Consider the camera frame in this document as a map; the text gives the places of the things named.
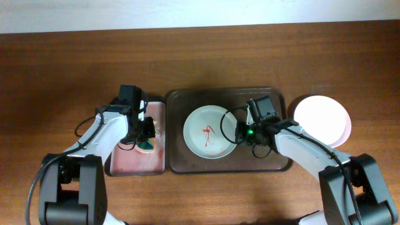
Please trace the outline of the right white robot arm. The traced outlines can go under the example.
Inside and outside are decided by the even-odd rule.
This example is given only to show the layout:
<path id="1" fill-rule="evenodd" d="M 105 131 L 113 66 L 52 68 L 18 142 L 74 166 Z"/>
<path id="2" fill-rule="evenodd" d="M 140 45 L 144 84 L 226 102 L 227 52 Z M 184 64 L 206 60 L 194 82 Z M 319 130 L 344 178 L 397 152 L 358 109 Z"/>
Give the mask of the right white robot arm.
<path id="1" fill-rule="evenodd" d="M 267 146 L 319 181 L 323 209 L 298 218 L 297 224 L 398 223 L 398 210 L 372 156 L 352 156 L 322 143 L 297 121 L 281 119 L 269 96 L 251 99 L 241 109 L 247 118 L 237 123 L 236 144 Z"/>

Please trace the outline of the white plate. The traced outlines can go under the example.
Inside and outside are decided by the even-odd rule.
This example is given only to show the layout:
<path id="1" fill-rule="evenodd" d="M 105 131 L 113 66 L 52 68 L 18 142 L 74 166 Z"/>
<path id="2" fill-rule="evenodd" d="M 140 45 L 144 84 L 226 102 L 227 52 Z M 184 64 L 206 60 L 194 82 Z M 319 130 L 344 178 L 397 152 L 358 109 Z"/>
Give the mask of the white plate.
<path id="1" fill-rule="evenodd" d="M 349 113 L 327 96 L 304 97 L 295 104 L 293 119 L 312 137 L 332 148 L 344 144 L 351 134 Z"/>
<path id="2" fill-rule="evenodd" d="M 201 158 L 223 158 L 236 148 L 232 143 L 236 126 L 237 119 L 227 109 L 215 105 L 202 106 L 185 120 L 184 141 Z"/>

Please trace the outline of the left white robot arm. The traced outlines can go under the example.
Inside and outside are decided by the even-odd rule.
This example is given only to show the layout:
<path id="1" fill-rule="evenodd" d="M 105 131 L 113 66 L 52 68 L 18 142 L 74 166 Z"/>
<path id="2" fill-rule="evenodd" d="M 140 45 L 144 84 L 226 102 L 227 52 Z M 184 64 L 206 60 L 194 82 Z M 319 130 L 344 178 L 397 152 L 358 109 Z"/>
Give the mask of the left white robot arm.
<path id="1" fill-rule="evenodd" d="M 108 211 L 104 165 L 114 148 L 132 151 L 155 137 L 147 106 L 142 89 L 122 85 L 117 97 L 95 110 L 78 141 L 43 158 L 33 181 L 40 185 L 40 224 L 122 224 Z"/>

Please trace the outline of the green and yellow sponge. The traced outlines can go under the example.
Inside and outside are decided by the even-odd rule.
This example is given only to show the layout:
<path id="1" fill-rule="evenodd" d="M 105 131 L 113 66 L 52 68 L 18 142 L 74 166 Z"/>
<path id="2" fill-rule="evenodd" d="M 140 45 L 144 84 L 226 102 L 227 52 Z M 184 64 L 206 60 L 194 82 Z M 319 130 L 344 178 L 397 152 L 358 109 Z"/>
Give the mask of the green and yellow sponge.
<path id="1" fill-rule="evenodd" d="M 142 153 L 150 153 L 154 151 L 154 144 L 151 141 L 140 142 L 136 145 L 136 149 Z"/>

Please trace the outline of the white plate front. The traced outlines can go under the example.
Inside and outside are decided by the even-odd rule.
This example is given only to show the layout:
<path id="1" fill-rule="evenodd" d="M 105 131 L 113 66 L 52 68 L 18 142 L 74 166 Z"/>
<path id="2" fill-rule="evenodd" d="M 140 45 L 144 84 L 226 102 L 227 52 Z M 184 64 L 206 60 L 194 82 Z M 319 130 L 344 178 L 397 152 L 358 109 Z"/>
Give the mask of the white plate front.
<path id="1" fill-rule="evenodd" d="M 332 148 L 344 144 L 351 134 L 349 113 L 327 96 L 304 97 L 295 104 L 293 119 L 312 137 Z"/>

